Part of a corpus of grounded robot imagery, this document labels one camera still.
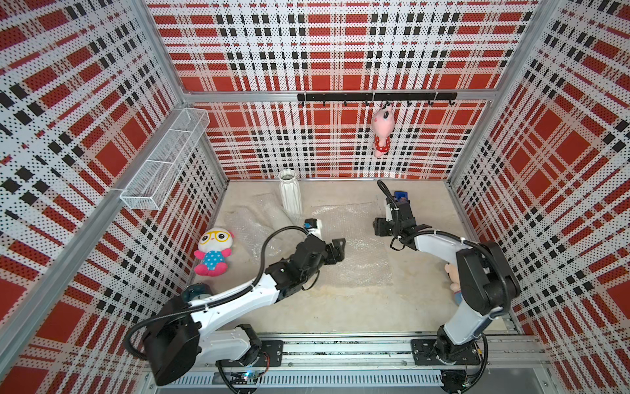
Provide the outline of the tall white ribbed vase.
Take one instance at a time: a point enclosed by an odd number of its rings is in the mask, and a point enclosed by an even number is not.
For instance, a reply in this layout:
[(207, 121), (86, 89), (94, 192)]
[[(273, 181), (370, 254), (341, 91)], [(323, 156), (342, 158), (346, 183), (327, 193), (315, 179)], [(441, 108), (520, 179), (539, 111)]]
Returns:
[(302, 196), (297, 173), (293, 169), (283, 169), (279, 173), (280, 195), (284, 210), (292, 218), (299, 218), (303, 214)]

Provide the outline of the black hook rail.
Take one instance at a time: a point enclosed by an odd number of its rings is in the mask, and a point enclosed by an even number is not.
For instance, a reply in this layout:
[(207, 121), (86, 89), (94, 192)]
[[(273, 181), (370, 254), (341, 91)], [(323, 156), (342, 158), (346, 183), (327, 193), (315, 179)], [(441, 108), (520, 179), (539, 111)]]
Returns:
[(376, 102), (384, 101), (387, 103), (402, 101), (402, 102), (427, 102), (433, 103), (435, 101), (446, 101), (448, 103), (454, 102), (458, 99), (458, 93), (456, 92), (415, 92), (415, 93), (300, 93), (297, 95), (297, 100), (300, 103), (321, 102), (321, 103), (333, 103), (333, 102)]

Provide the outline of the clear wall shelf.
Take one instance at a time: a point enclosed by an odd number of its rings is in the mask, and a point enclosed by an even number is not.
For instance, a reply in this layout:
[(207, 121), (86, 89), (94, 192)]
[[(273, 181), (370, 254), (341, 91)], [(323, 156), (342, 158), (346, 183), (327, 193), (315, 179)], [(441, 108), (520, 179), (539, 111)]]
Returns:
[(169, 115), (149, 156), (121, 193), (127, 208), (162, 209), (208, 124), (208, 113), (201, 109), (176, 109)]

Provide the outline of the blue box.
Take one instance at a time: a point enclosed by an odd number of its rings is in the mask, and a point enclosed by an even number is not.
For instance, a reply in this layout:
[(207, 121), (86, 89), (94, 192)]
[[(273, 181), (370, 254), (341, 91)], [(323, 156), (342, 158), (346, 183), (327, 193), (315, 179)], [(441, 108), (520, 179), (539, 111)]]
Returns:
[(409, 194), (406, 191), (396, 190), (393, 198), (398, 210), (402, 210), (410, 206)]

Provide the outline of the metal base rail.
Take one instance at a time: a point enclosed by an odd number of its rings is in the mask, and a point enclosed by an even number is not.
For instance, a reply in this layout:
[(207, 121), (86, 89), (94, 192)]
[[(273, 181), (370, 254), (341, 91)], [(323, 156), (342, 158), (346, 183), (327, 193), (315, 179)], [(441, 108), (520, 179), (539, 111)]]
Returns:
[(560, 393), (533, 337), (489, 333), (453, 365), (428, 333), (262, 335), (253, 366), (202, 361), (175, 382), (146, 378), (143, 393)]

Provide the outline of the pink hanging plush toy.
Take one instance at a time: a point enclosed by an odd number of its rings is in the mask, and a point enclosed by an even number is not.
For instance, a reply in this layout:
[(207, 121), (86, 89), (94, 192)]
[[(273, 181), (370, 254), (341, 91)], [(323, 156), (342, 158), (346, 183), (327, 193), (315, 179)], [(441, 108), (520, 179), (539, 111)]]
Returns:
[(387, 105), (376, 112), (372, 119), (374, 133), (374, 156), (381, 158), (390, 150), (391, 134), (395, 128), (395, 116), (392, 106)]

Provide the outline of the owl plush toy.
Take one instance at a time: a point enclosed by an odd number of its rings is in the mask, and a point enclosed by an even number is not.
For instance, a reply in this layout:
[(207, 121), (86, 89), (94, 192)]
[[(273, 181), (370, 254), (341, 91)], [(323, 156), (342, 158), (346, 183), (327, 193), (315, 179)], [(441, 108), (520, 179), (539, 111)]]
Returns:
[(224, 228), (211, 228), (198, 242), (195, 258), (200, 263), (195, 273), (203, 277), (219, 277), (228, 271), (226, 259), (232, 253), (234, 235)]

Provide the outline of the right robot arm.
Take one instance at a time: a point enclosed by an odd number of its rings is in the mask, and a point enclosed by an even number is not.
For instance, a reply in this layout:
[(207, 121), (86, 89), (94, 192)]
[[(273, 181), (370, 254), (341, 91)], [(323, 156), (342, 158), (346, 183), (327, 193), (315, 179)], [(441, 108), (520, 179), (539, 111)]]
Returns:
[(498, 244), (420, 225), (405, 193), (391, 192), (382, 180), (377, 186), (385, 195), (386, 216), (374, 220), (375, 234), (389, 237), (394, 251), (410, 249), (445, 261), (451, 290), (460, 297), (453, 317), (438, 329), (436, 345), (441, 351), (466, 346), (493, 321), (508, 315), (522, 289)]

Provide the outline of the teal alarm clock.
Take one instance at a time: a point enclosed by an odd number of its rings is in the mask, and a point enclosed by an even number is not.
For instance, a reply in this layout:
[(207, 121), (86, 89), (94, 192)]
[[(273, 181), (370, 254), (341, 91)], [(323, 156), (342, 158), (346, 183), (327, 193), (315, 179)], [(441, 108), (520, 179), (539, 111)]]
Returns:
[(213, 295), (210, 286), (206, 283), (200, 282), (188, 286), (181, 294), (180, 297), (186, 303), (192, 300), (199, 300), (207, 298)]

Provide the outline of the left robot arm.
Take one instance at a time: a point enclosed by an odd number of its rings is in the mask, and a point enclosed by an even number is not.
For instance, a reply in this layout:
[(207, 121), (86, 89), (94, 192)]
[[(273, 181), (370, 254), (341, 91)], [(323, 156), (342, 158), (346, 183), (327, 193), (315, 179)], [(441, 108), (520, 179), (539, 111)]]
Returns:
[(318, 280), (323, 266), (338, 264), (346, 257), (346, 239), (326, 243), (315, 219), (306, 220), (295, 231), (305, 239), (289, 258), (271, 265), (262, 261), (254, 279), (219, 295), (211, 295), (203, 283), (188, 287), (156, 315), (132, 326), (123, 339), (125, 350), (149, 363), (159, 386), (175, 382), (197, 361), (219, 369), (258, 362), (271, 366), (273, 353), (251, 325), (243, 323), (232, 330), (225, 325), (308, 290), (307, 284)]

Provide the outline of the doll head plush toy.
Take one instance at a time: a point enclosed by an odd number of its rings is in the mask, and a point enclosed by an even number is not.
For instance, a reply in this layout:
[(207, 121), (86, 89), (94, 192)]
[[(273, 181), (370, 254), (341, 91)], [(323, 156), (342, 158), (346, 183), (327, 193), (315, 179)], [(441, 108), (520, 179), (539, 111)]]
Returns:
[(456, 264), (446, 264), (444, 267), (446, 274), (451, 281), (450, 289), (453, 292), (454, 302), (460, 305), (463, 300), (461, 284), (459, 279), (459, 270)]

